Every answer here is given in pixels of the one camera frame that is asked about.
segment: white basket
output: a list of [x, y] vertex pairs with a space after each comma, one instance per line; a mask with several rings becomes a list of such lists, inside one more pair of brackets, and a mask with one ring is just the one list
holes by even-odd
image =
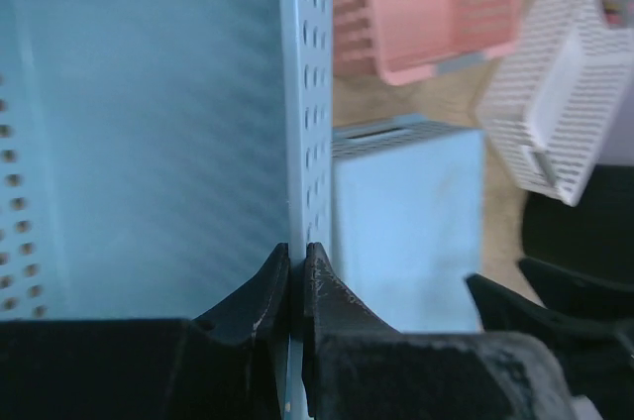
[[535, 1], [476, 110], [520, 187], [578, 203], [633, 66], [634, 32], [601, 0]]

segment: wooden floor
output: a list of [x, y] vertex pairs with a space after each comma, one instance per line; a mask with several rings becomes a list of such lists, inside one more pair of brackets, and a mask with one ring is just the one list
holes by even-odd
[[[524, 2], [526, 8], [532, 0]], [[433, 120], [476, 126], [474, 107], [497, 65], [494, 61], [402, 87], [390, 87], [371, 77], [337, 78], [334, 124], [349, 125], [418, 111]], [[515, 267], [521, 256], [519, 230], [524, 199], [524, 191], [515, 187], [489, 148], [483, 214], [484, 274], [533, 298]]]

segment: pink basket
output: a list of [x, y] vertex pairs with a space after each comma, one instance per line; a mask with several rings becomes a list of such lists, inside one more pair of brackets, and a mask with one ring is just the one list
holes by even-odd
[[374, 73], [402, 85], [450, 71], [439, 62], [459, 55], [511, 53], [520, 1], [334, 0], [335, 73]]

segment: storage bin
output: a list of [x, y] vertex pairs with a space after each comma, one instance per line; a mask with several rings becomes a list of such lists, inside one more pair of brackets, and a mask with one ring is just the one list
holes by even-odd
[[578, 203], [632, 78], [629, 0], [535, 0], [476, 113], [517, 184]]
[[333, 267], [403, 332], [471, 332], [481, 268], [480, 130], [418, 115], [337, 130]]
[[334, 0], [336, 74], [401, 85], [512, 52], [520, 0]]

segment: brown floor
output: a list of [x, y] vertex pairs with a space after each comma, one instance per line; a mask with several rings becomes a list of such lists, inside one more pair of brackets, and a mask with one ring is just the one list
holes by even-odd
[[[532, 0], [525, 0], [525, 8]], [[497, 62], [483, 64], [421, 83], [390, 87], [376, 78], [337, 78], [334, 124], [349, 125], [393, 115], [421, 112], [433, 120], [475, 126], [474, 107]], [[515, 267], [521, 256], [519, 229], [525, 193], [513, 184], [489, 149], [484, 194], [483, 272], [533, 298]]]

